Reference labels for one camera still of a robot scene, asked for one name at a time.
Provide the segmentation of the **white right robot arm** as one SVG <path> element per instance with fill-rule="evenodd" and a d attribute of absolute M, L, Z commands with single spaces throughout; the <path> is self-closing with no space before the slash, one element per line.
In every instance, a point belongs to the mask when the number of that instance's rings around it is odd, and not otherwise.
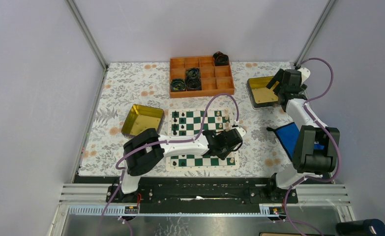
<path fill-rule="evenodd" d="M 311 109 L 304 81 L 310 75 L 306 68 L 279 69 L 266 88 L 273 89 L 278 103 L 294 121 L 297 136 L 292 165 L 272 176 L 272 185 L 266 188 L 267 199 L 277 203 L 285 197 L 285 189 L 300 179 L 315 179 L 333 172 L 338 164 L 340 132 L 328 127 Z"/>

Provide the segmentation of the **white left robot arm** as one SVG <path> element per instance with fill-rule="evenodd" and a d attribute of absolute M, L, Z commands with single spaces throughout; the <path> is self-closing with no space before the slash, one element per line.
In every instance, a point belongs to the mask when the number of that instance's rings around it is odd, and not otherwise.
<path fill-rule="evenodd" d="M 229 131 L 204 130 L 192 136 L 159 135 L 149 128 L 123 145 L 123 157 L 116 164 L 122 170 L 117 195 L 124 202 L 134 200 L 141 176 L 165 157 L 197 155 L 226 159 L 238 150 L 246 133 L 237 125 Z"/>

